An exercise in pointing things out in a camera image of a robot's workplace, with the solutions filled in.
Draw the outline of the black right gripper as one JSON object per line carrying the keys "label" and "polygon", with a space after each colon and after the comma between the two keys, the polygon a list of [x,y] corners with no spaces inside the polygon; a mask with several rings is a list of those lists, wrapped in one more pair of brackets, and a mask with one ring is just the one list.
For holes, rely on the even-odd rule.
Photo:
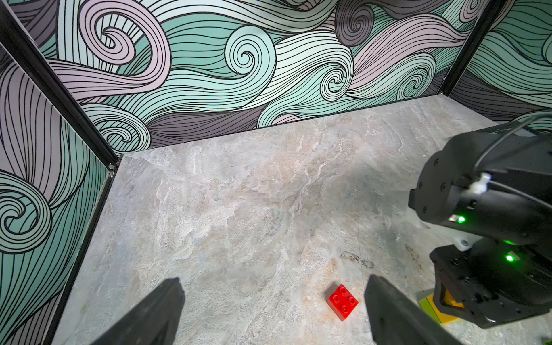
{"label": "black right gripper", "polygon": [[429,255],[433,301],[446,315],[489,329],[551,311],[551,249],[481,239],[471,250],[454,245]]}

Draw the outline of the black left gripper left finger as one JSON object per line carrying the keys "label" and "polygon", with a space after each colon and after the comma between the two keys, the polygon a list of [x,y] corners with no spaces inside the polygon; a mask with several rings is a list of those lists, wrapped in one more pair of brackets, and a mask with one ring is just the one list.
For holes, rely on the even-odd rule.
{"label": "black left gripper left finger", "polygon": [[173,344],[185,305],[180,280],[166,279],[94,344]]}

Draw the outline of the long green lego brick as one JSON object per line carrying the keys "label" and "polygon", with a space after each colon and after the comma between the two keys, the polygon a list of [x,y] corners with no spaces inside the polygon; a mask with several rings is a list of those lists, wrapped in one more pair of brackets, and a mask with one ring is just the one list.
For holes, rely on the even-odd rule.
{"label": "long green lego brick", "polygon": [[434,306],[432,297],[432,295],[426,296],[425,298],[419,300],[418,304],[426,315],[433,319],[437,324],[441,324],[438,309]]}

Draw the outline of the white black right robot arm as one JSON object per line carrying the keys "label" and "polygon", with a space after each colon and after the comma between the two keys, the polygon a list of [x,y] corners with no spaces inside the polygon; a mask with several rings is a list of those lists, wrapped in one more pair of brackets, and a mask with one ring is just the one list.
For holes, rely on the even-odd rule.
{"label": "white black right robot arm", "polygon": [[408,207],[436,248],[434,304],[482,329],[551,310],[551,113],[452,137]]}

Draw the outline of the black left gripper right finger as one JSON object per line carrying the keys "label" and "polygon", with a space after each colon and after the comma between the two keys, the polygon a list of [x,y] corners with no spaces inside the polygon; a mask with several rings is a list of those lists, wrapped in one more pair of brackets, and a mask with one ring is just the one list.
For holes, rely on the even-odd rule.
{"label": "black left gripper right finger", "polygon": [[384,277],[369,277],[365,305],[376,344],[460,343]]}

